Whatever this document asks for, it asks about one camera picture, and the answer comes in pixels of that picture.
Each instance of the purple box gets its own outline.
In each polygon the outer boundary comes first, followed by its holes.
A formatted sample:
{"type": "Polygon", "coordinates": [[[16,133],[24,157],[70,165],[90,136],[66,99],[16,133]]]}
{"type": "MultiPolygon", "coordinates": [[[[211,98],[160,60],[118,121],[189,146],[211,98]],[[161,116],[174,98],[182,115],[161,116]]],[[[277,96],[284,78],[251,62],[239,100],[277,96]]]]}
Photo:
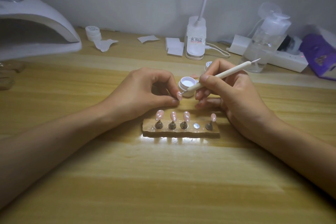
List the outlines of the purple box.
{"type": "Polygon", "coordinates": [[[318,77],[336,81],[336,50],[322,35],[306,35],[300,51],[318,77]]]}

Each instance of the dotting tool handle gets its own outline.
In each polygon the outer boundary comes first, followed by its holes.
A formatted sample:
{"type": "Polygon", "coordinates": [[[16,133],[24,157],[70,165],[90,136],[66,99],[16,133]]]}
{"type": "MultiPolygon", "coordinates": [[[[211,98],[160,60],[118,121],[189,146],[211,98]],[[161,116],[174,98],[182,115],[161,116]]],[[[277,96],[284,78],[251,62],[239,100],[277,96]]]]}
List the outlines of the dotting tool handle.
{"type": "MultiPolygon", "coordinates": [[[[250,65],[252,65],[251,61],[246,61],[244,63],[241,63],[240,65],[237,65],[229,70],[226,70],[220,74],[215,75],[218,78],[224,79],[225,77],[228,77],[229,75],[232,75],[234,73],[237,73],[241,70],[244,70],[246,67],[249,67],[250,65]]],[[[198,90],[200,88],[203,88],[204,86],[202,84],[200,84],[199,82],[196,83],[194,86],[191,86],[187,89],[187,91],[194,91],[194,90],[198,90]]]]}

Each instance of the wooden nail stand base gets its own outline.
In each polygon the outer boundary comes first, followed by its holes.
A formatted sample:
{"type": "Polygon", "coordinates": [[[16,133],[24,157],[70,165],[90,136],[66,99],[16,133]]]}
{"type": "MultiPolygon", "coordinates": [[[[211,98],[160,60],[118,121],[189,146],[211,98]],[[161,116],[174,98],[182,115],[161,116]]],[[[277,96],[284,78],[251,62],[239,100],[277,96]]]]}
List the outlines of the wooden nail stand base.
{"type": "Polygon", "coordinates": [[[205,124],[209,121],[191,120],[188,122],[188,128],[182,129],[180,124],[182,120],[176,121],[176,128],[171,130],[168,128],[171,120],[161,120],[163,123],[162,129],[155,127],[155,119],[144,119],[142,124],[143,135],[146,137],[190,137],[190,138],[220,138],[219,129],[216,122],[212,123],[213,130],[207,130],[205,124]],[[194,123],[199,125],[199,129],[194,128],[194,123]]]}

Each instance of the uv nail lamp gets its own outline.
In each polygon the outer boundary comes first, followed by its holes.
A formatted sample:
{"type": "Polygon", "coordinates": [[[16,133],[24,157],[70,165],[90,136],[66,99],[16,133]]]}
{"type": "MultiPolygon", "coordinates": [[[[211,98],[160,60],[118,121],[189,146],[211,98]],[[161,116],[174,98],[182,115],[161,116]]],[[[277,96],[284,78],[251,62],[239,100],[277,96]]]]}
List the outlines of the uv nail lamp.
{"type": "Polygon", "coordinates": [[[70,22],[41,0],[0,0],[0,29],[0,60],[82,48],[70,22]]]}

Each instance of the person's right arm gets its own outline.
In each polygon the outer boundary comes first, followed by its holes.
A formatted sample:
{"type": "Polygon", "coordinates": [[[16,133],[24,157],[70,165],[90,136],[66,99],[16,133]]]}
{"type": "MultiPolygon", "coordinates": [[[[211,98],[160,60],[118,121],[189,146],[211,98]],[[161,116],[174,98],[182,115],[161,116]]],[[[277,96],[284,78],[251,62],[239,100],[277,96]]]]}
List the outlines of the person's right arm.
{"type": "Polygon", "coordinates": [[[280,120],[263,102],[244,71],[221,80],[214,75],[235,65],[218,59],[196,92],[198,109],[220,107],[231,124],[336,199],[336,148],[280,120]],[[210,93],[219,98],[208,98],[210,93]]]}

